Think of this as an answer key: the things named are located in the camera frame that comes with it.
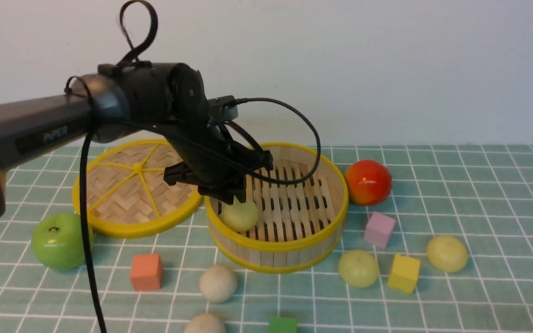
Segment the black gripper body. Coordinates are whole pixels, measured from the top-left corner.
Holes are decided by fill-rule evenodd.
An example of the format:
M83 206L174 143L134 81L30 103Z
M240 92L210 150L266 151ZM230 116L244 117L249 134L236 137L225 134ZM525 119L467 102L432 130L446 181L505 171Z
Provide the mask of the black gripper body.
M174 122L157 130L179 155L178 164L164 169L163 180L197 187L201 195L244 195L246 175L258 169L273 169L273 156L254 142L249 149L234 141L225 126L193 126Z

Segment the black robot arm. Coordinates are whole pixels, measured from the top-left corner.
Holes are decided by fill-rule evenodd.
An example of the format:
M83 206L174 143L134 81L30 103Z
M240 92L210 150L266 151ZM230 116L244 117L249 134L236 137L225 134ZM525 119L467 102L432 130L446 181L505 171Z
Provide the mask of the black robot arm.
M6 174L93 131L110 143L136 131L165 137L181 162L163 169L168 185L190 184L225 203L245 202L245 177L272 169L272 154L233 140L223 111L231 96L209 100L198 70L184 63L102 64L76 77L62 95L0 104L0 216L6 212Z

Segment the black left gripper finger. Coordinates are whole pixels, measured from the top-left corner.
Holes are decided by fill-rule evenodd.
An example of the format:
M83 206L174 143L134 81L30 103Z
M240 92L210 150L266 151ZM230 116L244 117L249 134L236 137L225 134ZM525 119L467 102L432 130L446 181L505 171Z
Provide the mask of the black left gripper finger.
M228 205L245 202L245 190L243 188L219 188L218 199Z

